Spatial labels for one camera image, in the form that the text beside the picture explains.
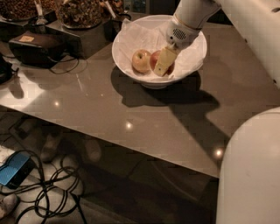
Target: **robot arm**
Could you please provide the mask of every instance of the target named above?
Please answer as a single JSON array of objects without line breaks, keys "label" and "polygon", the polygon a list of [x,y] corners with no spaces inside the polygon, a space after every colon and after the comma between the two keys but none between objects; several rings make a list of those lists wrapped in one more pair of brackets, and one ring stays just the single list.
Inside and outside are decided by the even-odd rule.
[{"label": "robot arm", "polygon": [[166,32],[179,50],[188,47],[220,8],[280,88],[280,2],[278,0],[181,0]]}]

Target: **apple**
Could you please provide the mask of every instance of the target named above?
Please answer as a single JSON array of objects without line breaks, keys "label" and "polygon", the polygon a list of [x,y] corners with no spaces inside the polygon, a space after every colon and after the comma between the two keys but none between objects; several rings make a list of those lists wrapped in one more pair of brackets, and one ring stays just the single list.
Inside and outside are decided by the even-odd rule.
[{"label": "apple", "polygon": [[[155,51],[151,56],[150,56],[150,68],[152,71],[155,70],[155,66],[158,62],[158,57],[160,54],[161,50]],[[168,70],[166,71],[166,74],[171,74],[174,70],[175,67],[175,62],[172,63],[172,65],[169,66]]]},{"label": "apple", "polygon": [[144,74],[151,70],[150,68],[151,53],[144,49],[139,49],[132,55],[132,67],[139,73]]}]

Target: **white bowl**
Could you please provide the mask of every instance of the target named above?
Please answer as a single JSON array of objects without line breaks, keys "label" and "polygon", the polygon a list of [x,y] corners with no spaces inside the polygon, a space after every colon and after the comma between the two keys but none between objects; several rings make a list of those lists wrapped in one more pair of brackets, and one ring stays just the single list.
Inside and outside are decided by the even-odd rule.
[{"label": "white bowl", "polygon": [[176,81],[181,81],[187,75],[199,70],[207,55],[207,42],[201,31],[193,43],[178,55],[174,71],[170,75],[160,77],[152,71],[141,74],[132,69],[132,55],[137,49],[146,49],[153,53],[167,45],[165,28],[170,19],[171,16],[156,15],[127,22],[122,25],[114,40],[112,55],[115,64],[124,74],[147,88],[165,88]]}]

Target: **table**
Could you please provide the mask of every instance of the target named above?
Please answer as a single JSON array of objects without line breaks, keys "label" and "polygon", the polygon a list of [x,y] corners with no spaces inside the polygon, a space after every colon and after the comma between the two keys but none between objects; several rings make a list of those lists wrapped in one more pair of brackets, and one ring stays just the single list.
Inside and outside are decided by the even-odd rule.
[{"label": "table", "polygon": [[203,32],[203,67],[165,89],[121,73],[109,44],[74,69],[75,60],[58,63],[56,74],[13,60],[18,78],[0,86],[0,105],[218,178],[230,137],[278,107],[280,92],[233,26],[208,23]]}]

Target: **jar of nuts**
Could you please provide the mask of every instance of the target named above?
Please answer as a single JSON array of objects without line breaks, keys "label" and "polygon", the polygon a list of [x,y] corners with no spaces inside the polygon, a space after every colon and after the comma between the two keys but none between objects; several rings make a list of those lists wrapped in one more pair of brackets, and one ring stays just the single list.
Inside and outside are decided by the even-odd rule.
[{"label": "jar of nuts", "polygon": [[69,29],[88,29],[102,21],[99,0],[56,0],[59,21]]},{"label": "jar of nuts", "polygon": [[[43,13],[54,11],[53,0],[41,0]],[[0,16],[8,21],[25,21],[37,16],[34,0],[0,0]]]}]

